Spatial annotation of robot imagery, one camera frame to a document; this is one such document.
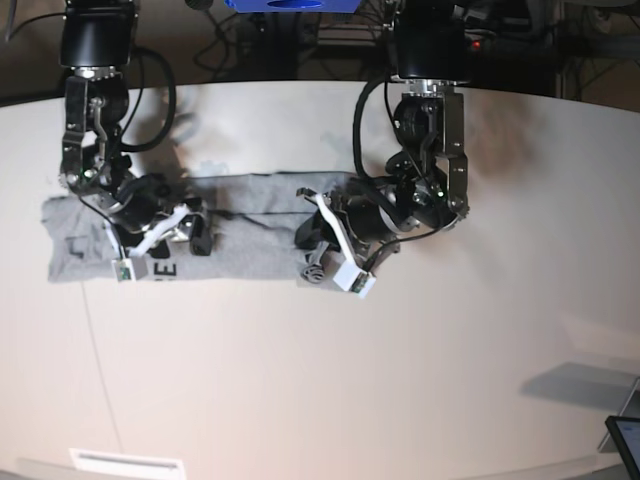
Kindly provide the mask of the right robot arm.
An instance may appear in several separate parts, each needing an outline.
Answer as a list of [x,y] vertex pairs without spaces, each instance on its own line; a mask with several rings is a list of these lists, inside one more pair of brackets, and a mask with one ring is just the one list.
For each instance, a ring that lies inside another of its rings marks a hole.
[[[119,281],[139,280],[148,258],[165,259],[173,243],[191,255],[211,254],[213,238],[201,198],[178,197],[158,173],[136,176],[131,156],[155,149],[171,133],[177,111],[175,76],[158,52],[136,45],[139,9],[133,1],[68,1],[60,64],[65,123],[59,176],[64,187],[103,221],[115,250]],[[125,142],[122,121],[133,115],[124,69],[130,60],[156,61],[168,87],[166,117],[155,136]]]

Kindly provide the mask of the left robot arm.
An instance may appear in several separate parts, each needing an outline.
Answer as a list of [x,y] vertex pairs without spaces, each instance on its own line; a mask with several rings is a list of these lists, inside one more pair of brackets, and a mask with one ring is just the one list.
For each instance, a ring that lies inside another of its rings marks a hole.
[[[316,208],[295,232],[305,255],[301,278],[359,297],[402,244],[449,230],[469,212],[464,96],[456,89],[466,73],[463,9],[452,1],[388,1],[384,20],[386,69],[365,84],[354,109],[354,175],[326,192],[297,192]],[[365,169],[361,136],[376,89],[400,147],[379,176]]]

